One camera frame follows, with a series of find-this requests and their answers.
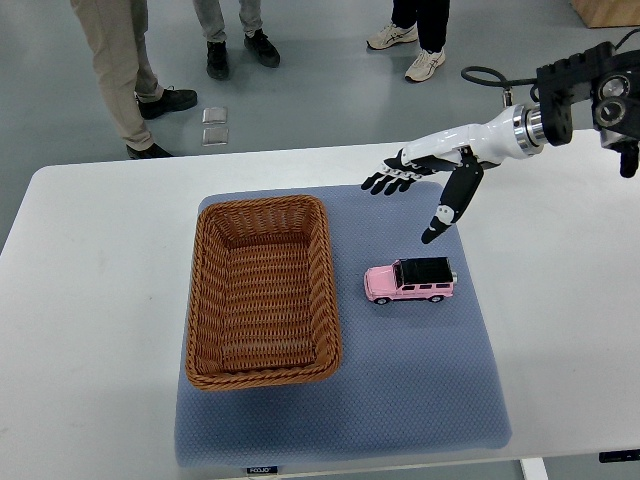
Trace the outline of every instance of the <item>black shoe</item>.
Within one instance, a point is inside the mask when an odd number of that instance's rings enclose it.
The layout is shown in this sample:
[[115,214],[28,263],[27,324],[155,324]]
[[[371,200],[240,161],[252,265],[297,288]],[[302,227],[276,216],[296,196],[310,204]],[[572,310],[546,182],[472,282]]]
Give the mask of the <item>black shoe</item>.
[[146,160],[148,158],[169,158],[173,157],[169,152],[163,150],[155,143],[146,150],[134,150],[127,145],[127,153],[132,160]]
[[265,67],[276,68],[280,65],[280,54],[276,47],[267,40],[267,36],[262,29],[256,30],[256,33],[251,38],[245,35],[244,46],[251,50],[258,58],[258,61]]
[[163,113],[179,112],[193,107],[198,103],[198,94],[193,90],[167,90],[162,93],[162,98],[155,102],[142,103],[138,101],[140,115],[145,120],[157,118]]
[[226,42],[207,42],[207,73],[216,80],[227,80],[229,78]]

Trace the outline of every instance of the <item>toy suv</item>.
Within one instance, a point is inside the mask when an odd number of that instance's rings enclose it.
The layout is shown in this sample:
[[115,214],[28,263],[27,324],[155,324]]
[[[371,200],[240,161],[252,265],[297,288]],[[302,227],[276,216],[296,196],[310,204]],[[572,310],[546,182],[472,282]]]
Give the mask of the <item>toy suv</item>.
[[447,257],[407,258],[367,270],[364,291],[378,305],[391,300],[439,302],[453,296],[457,282],[458,276],[451,271]]

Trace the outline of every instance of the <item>gray padded mat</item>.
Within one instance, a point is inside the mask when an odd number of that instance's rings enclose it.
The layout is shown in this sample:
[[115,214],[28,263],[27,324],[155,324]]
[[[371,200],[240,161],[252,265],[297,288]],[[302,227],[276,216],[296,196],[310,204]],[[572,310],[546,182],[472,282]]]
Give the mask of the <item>gray padded mat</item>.
[[[309,194],[327,209],[343,360],[327,380],[231,392],[178,382],[178,463],[286,465],[386,455],[500,448],[511,437],[493,352],[458,232],[420,242],[441,187],[372,196],[359,186],[242,192],[227,200]],[[364,295],[367,268],[397,258],[447,256],[454,296],[432,304],[375,305]]]

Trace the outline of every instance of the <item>black car roof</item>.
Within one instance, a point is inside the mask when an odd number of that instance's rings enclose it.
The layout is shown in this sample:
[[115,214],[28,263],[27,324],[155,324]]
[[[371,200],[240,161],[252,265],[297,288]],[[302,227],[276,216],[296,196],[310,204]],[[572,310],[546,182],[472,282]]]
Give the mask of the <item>black car roof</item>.
[[406,258],[400,260],[402,283],[448,283],[453,274],[447,257]]

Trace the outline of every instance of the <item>brown woven basket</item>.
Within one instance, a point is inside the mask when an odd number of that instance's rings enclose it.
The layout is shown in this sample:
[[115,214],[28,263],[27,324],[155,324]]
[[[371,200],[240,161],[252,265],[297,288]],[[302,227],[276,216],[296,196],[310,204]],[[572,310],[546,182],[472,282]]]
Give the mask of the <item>brown woven basket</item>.
[[198,218],[186,373],[201,390],[322,380],[342,341],[326,211],[309,195],[237,200]]

